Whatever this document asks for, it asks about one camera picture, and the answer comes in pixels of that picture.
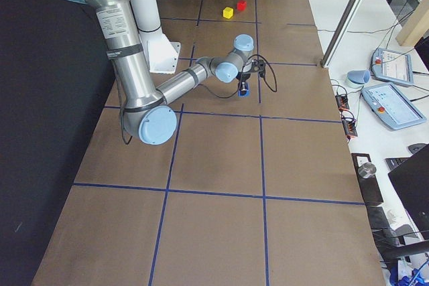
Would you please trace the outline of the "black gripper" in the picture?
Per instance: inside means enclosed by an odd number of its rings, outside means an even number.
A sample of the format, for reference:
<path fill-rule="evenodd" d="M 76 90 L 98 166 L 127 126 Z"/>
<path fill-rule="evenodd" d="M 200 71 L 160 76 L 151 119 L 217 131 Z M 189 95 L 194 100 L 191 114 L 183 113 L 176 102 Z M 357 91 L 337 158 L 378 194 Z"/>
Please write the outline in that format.
<path fill-rule="evenodd" d="M 249 61 L 242 67 L 241 71 L 237 74 L 237 80 L 240 82 L 239 91 L 249 90 L 249 85 L 246 81 L 251 76 L 251 70 L 252 61 Z"/>

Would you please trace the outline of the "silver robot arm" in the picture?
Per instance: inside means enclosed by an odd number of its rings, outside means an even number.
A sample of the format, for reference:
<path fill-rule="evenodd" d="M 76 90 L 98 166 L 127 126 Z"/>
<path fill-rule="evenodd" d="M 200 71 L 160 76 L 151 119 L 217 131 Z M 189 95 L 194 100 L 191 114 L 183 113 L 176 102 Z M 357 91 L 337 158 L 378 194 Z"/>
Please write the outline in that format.
<path fill-rule="evenodd" d="M 224 57 L 203 57 L 185 71 L 155 86 L 151 74 L 173 73 L 179 50 L 165 36 L 156 0 L 67 0 L 90 5 L 107 44 L 118 91 L 124 92 L 119 120 L 122 132 L 150 145 L 165 143 L 177 117 L 168 106 L 211 76 L 230 83 L 250 69 L 254 41 L 238 35 Z"/>

